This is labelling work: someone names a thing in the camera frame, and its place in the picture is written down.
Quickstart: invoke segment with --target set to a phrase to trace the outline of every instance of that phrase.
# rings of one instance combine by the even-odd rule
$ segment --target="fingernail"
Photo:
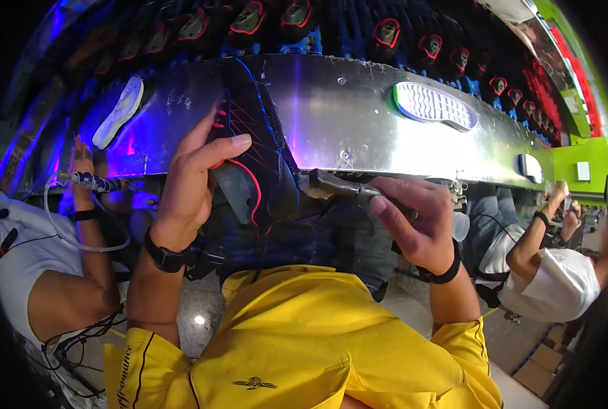
[[[251,142],[251,136],[249,134],[238,135],[231,138],[231,141],[234,146],[241,147]]]
[[[388,207],[383,196],[373,197],[372,200],[370,200],[370,206],[372,206],[372,209],[377,215],[382,214]]]

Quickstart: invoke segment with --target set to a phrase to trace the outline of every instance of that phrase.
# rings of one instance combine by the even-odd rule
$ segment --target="denim pants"
[[[463,263],[470,272],[479,269],[488,248],[503,229],[517,223],[511,189],[491,184],[480,187],[470,198],[470,231],[463,241]]]
[[[202,232],[230,255],[218,269],[220,283],[241,270],[311,264],[356,274],[374,292],[388,281],[397,263],[392,239],[367,202],[336,197],[314,221],[280,221],[259,237],[252,225],[238,222],[219,196],[216,192]]]

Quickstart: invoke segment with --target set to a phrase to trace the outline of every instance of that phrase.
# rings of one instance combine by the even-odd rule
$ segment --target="shirt logo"
[[[231,383],[233,383],[234,385],[249,386],[249,388],[247,388],[248,391],[258,388],[278,388],[278,386],[273,383],[263,382],[263,380],[260,379],[258,376],[252,376],[249,381],[235,381]]]

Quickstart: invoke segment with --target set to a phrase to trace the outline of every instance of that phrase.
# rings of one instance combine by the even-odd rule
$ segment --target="shoe sole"
[[[400,82],[393,88],[395,104],[408,118],[419,122],[444,122],[467,132],[477,125],[477,114],[446,92],[417,82]]]
[[[115,108],[104,119],[92,137],[92,143],[99,149],[106,149],[122,125],[131,119],[140,106],[140,100],[145,91],[145,85],[139,77],[131,77],[122,90]]]

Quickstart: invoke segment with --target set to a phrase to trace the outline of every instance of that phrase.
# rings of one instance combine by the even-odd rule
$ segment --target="yellow shirt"
[[[106,345],[110,408],[501,408],[481,318],[431,341],[376,303],[354,274],[318,266],[238,272],[193,364],[143,329]]]

